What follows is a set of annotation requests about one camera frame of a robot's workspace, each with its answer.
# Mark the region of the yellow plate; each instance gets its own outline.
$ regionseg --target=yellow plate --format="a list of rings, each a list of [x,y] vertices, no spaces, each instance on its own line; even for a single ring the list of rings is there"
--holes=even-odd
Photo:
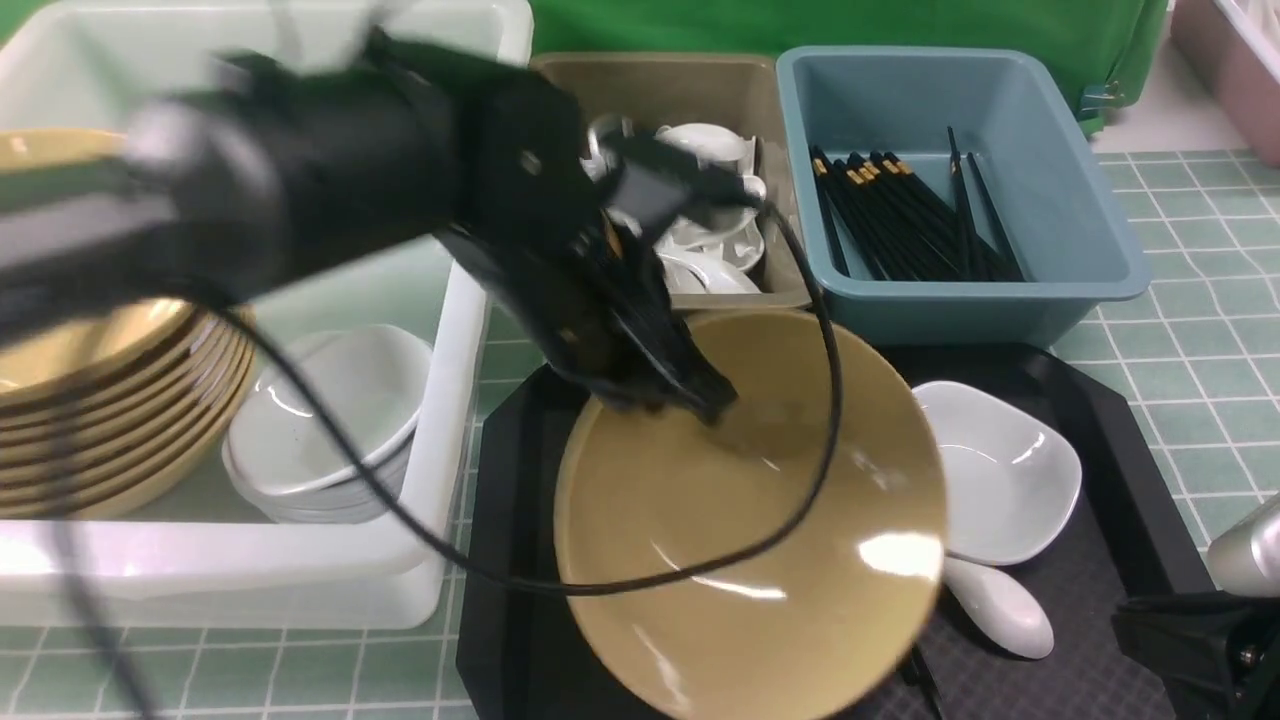
[[[588,402],[556,488],[564,582],[650,575],[739,550],[780,528],[809,489],[831,397],[817,320],[758,311],[689,324],[741,400],[716,433],[681,410]],[[570,598],[604,666],[671,717],[828,717],[897,666],[933,609],[946,538],[933,436],[893,368],[844,328],[836,337],[842,442],[791,537],[709,577]]]
[[[251,310],[238,310],[237,315],[253,323]],[[136,374],[109,380],[99,392],[81,401],[77,421],[82,446],[119,434],[120,420],[138,413],[154,414],[151,409],[177,400],[184,392],[183,388],[189,387],[189,383],[184,386],[182,380],[204,372],[237,338],[232,327],[211,316],[191,324],[188,329],[189,332],[183,333],[180,346],[163,347],[163,352],[152,357],[151,365],[138,366]],[[160,365],[164,365],[163,372],[156,372]],[[120,396],[120,388],[128,392]],[[9,424],[9,419],[0,419],[0,468],[17,461],[10,454],[13,448],[47,442],[54,432],[60,430],[55,423],[59,418],[56,406],[32,411],[23,416],[27,418],[40,418],[40,421],[14,427]]]
[[[168,492],[204,457],[244,401],[252,382],[253,351],[246,350],[234,370],[233,380],[220,388],[220,395],[197,409],[179,424],[180,432],[160,442],[159,438],[129,454],[131,462],[120,465],[116,474],[83,486],[70,497],[72,515],[81,519],[102,519],[123,515]],[[19,505],[0,503],[0,518],[33,518],[51,510],[41,498]]]
[[[212,342],[205,345],[202,352],[191,356],[189,363],[160,378],[155,384],[164,386],[161,392],[154,393],[143,404],[124,413],[113,413],[113,406],[104,407],[96,411],[108,414],[100,421],[92,421],[95,413],[82,415],[82,424],[76,432],[77,462],[82,466],[99,462],[137,445],[140,438],[159,433],[188,413],[200,397],[216,392],[218,383],[227,379],[227,372],[243,351],[244,341],[230,328],[223,328]],[[42,469],[52,459],[56,448],[51,437],[59,430],[56,424],[28,428],[22,432],[38,433],[36,439],[0,446],[0,488],[12,487],[6,479],[13,477],[12,473],[27,471],[32,465]],[[0,438],[5,441],[9,439],[6,436],[9,433],[0,433]],[[36,482],[44,482],[42,477]],[[22,483],[13,480],[13,484]]]
[[[118,145],[118,136],[90,129],[0,133],[0,173],[106,155]],[[0,350],[0,406],[32,402],[56,392],[58,380],[72,373],[86,377],[109,373],[163,342],[192,311],[186,302],[168,299],[122,307],[100,320],[106,332],[84,361],[76,354],[82,348],[81,341],[93,331],[95,324],[90,322],[67,323],[5,347]]]

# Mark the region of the black cable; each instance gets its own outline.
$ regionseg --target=black cable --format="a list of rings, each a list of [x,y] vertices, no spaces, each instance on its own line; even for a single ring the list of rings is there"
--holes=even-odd
[[[476,565],[467,555],[454,548],[448,541],[435,536],[424,527],[417,518],[415,518],[403,505],[399,503],[397,497],[389,492],[378,480],[374,471],[364,462],[360,451],[356,450],[351,438],[347,437],[344,432],[338,427],[337,420],[328,407],[320,401],[316,392],[312,389],[311,384],[302,377],[298,369],[289,361],[288,356],[280,350],[280,347],[268,338],[261,331],[251,325],[239,318],[225,301],[215,292],[191,286],[191,284],[169,284],[166,287],[159,288],[157,295],[164,295],[166,297],[177,297],[180,300],[187,300],[196,305],[202,305],[209,307],[209,310],[218,315],[220,320],[228,325],[236,328],[244,337],[250,338],[253,345],[262,351],[266,357],[275,364],[280,374],[289,380],[291,384],[297,389],[298,395],[312,407],[316,420],[324,427],[325,432],[329,434],[330,439],[337,446],[338,451],[342,454],[343,459],[347,460],[357,471],[360,479],[369,487],[370,492],[383,503],[388,512],[394,515],[401,524],[408,528],[422,543],[429,546],[431,550],[438,552],[445,560],[453,562],[458,568],[462,568],[468,574],[474,574],[477,578],[483,578],[503,588],[527,592],[544,596],[554,597],[599,597],[607,594],[621,594],[627,592],[644,591],[650,588],[657,588],[660,585],[667,585],[672,583],[678,583],[687,580],[698,575],[705,575],[708,573],[714,573],[722,570],[731,565],[744,562],[753,557],[758,557],[769,550],[777,547],[783,539],[786,539],[800,523],[805,520],[809,511],[813,510],[818,496],[822,493],[822,488],[827,480],[827,471],[831,468],[832,457],[836,454],[836,447],[840,441],[840,423],[842,415],[842,398],[844,398],[844,378],[840,373],[840,355],[836,347],[836,334],[831,324],[831,316],[827,311],[827,306],[822,300],[822,291],[818,287],[817,279],[813,277],[813,272],[809,269],[805,261],[804,249],[800,246],[800,240],[796,237],[795,231],[787,223],[786,218],[778,211],[777,206],[771,202],[760,204],[760,211],[773,222],[778,224],[782,237],[787,243],[787,249],[796,260],[796,265],[800,269],[800,275],[804,279],[805,287],[809,290],[809,295],[813,299],[813,311],[818,319],[818,327],[822,332],[823,345],[827,351],[827,360],[831,368],[831,409],[828,415],[827,437],[823,445],[822,456],[818,461],[818,468],[814,473],[813,482],[809,487],[809,492],[805,498],[800,502],[800,506],[791,514],[791,516],[773,533],[756,541],[741,550],[690,565],[680,570],[672,570],[667,573],[659,573],[655,575],[648,575],[644,578],[632,578],[628,580],[617,580],[611,583],[586,583],[586,584],[570,584],[570,583],[556,583],[549,580],[536,580],[530,578],[520,578],[499,573],[497,570]]]
[[[77,424],[81,404],[90,392],[90,383],[87,378],[81,375],[79,370],[90,365],[90,360],[96,355],[97,346],[105,334],[106,322],[99,322],[77,343],[78,347],[72,354],[73,369],[67,375],[65,389],[60,393],[61,397],[54,407],[54,437],[50,448],[52,451],[54,477],[46,495],[47,514],[52,520],[51,534],[61,570],[63,594],[67,597],[68,605],[79,619],[81,629],[88,635],[99,660],[106,666],[108,673],[114,675],[116,684],[129,705],[137,711],[138,717],[154,720],[156,703],[147,693],[141,674],[128,652],[120,647],[122,643],[108,629],[101,605],[84,578],[76,542],[74,520],[72,519],[76,510],[72,497],[76,493]]]

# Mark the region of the white bowl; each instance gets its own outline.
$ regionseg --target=white bowl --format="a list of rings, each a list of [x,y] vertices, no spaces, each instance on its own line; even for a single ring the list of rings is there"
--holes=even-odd
[[[374,475],[378,478],[378,482],[380,482],[384,488],[390,491],[392,495],[398,496],[404,487],[404,474],[408,469],[408,456],[412,445],[411,438],[381,465],[374,468]],[[288,512],[293,510],[340,514],[342,511],[364,507],[370,503],[378,505],[379,507],[381,506],[378,498],[374,497],[372,491],[370,491],[364,480],[356,475],[355,468],[352,468],[351,478],[338,484],[306,493],[271,497],[262,495],[255,489],[252,484],[244,480],[239,469],[236,466],[236,461],[230,457],[225,441],[223,442],[221,459],[223,466],[225,468],[227,475],[230,478],[232,487],[236,488],[236,492],[268,516],[274,518],[278,512]]]
[[[914,391],[947,478],[948,551],[983,565],[1015,565],[1062,532],[1080,497],[1080,457],[1066,438],[966,384]]]
[[[356,445],[380,465],[412,434],[431,347],[393,325],[317,333],[287,354]],[[353,474],[310,406],[275,366],[253,383],[227,433],[241,478],[268,497],[303,495]]]

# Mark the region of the white plastic bin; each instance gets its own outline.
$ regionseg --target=white plastic bin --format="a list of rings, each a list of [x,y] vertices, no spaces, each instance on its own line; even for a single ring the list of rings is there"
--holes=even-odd
[[[524,0],[417,0],[388,27],[512,64],[529,59]],[[303,56],[340,61],[367,0],[289,0]],[[72,0],[37,13],[0,49],[0,129],[122,129],[148,95],[207,82],[210,53],[275,54],[265,1]],[[465,468],[488,301],[430,238],[285,288],[255,304],[282,342],[365,323],[399,325],[435,348],[402,502],[443,534]],[[276,525],[232,489],[216,452],[133,516],[81,523],[87,574],[119,625],[407,628],[435,610],[445,564],[394,518]],[[67,615],[44,521],[0,521],[0,625]]]

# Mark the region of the white ceramic spoon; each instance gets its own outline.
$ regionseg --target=white ceramic spoon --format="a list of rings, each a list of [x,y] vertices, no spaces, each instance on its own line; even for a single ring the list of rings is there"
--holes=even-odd
[[[947,557],[942,579],[974,625],[1000,647],[1029,660],[1053,651],[1053,626],[1044,609],[1009,573]]]

